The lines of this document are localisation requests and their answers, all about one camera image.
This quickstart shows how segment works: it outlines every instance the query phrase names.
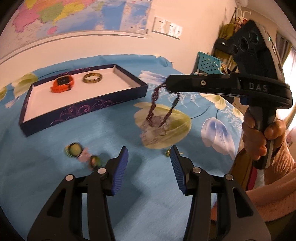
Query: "window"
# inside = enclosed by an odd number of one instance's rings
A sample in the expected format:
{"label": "window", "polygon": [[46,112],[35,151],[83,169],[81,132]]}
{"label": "window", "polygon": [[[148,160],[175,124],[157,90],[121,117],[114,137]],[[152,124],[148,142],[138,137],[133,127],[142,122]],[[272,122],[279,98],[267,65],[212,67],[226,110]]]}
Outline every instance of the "window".
{"label": "window", "polygon": [[[294,106],[296,102],[296,51],[293,48],[291,49],[283,65],[283,72],[284,72],[286,84],[290,85],[290,89],[292,91],[293,106]],[[278,110],[278,117],[283,120],[290,114],[292,108],[287,110]],[[296,117],[293,119],[291,125],[289,126],[289,130],[291,130],[295,126],[296,126]]]}

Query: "necklace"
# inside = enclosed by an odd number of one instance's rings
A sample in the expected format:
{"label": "necklace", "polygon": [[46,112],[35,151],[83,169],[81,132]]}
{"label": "necklace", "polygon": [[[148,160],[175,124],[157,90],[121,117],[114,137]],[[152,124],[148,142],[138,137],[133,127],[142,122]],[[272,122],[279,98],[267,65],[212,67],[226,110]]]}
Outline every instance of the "necklace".
{"label": "necklace", "polygon": [[148,115],[141,126],[142,134],[141,138],[145,144],[157,143],[159,138],[166,135],[166,129],[170,124],[169,116],[173,109],[179,102],[180,93],[177,93],[177,97],[172,103],[172,106],[165,116],[154,115],[153,111],[156,108],[156,101],[159,97],[159,90],[165,88],[166,83],[162,83],[157,86],[152,94],[152,103]]}

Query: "gold ring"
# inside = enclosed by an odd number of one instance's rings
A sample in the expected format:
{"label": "gold ring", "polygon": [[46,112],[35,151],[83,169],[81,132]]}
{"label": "gold ring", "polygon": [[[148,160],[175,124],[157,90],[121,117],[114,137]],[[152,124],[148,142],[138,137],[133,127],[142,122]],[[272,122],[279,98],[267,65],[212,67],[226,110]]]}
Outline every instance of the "gold ring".
{"label": "gold ring", "polygon": [[159,134],[160,136],[165,136],[166,135],[166,130],[164,130],[164,133]]}
{"label": "gold ring", "polygon": [[[92,80],[87,79],[88,77],[91,77],[91,76],[97,76],[97,78],[92,79]],[[103,78],[103,76],[100,73],[90,73],[90,74],[84,75],[82,81],[84,83],[93,84],[93,83],[97,83],[97,82],[101,81],[102,78]]]}

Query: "chain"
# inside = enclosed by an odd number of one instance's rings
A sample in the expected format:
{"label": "chain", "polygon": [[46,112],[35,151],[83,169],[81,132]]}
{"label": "chain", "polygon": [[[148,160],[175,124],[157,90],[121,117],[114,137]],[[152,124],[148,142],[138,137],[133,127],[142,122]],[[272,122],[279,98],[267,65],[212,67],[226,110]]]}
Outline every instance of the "chain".
{"label": "chain", "polygon": [[[158,93],[158,92],[159,92],[159,90],[160,90],[161,88],[165,88],[165,87],[166,87],[166,83],[162,83],[161,85],[157,86],[157,87],[154,89],[154,91],[153,91],[153,94],[152,94],[152,97],[151,97],[151,99],[152,99],[152,104],[151,104],[150,110],[149,110],[149,112],[148,112],[148,115],[147,115],[147,117],[146,117],[146,120],[148,121],[148,123],[149,123],[150,126],[153,126],[153,121],[152,121],[152,118],[153,118],[153,116],[154,116],[153,110],[154,110],[155,107],[156,107],[156,101],[157,101],[157,99],[158,99],[158,97],[159,97],[159,93]],[[165,117],[164,117],[164,119],[162,120],[162,122],[160,123],[160,126],[159,126],[159,127],[163,126],[163,125],[166,123],[166,121],[167,121],[167,119],[169,118],[169,116],[171,115],[173,109],[175,108],[175,106],[176,106],[177,103],[179,102],[180,93],[177,93],[177,95],[178,95],[178,96],[176,97],[176,99],[175,99],[174,102],[172,103],[172,107],[170,108],[169,112],[165,115]]]}

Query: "blue basket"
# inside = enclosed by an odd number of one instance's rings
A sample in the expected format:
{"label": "blue basket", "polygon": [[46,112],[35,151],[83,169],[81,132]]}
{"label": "blue basket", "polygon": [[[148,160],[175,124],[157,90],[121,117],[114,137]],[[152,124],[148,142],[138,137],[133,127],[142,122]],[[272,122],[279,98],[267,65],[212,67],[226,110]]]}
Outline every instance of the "blue basket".
{"label": "blue basket", "polygon": [[203,71],[208,74],[223,74],[221,72],[221,61],[211,55],[203,52],[198,52],[198,65],[197,70]]}

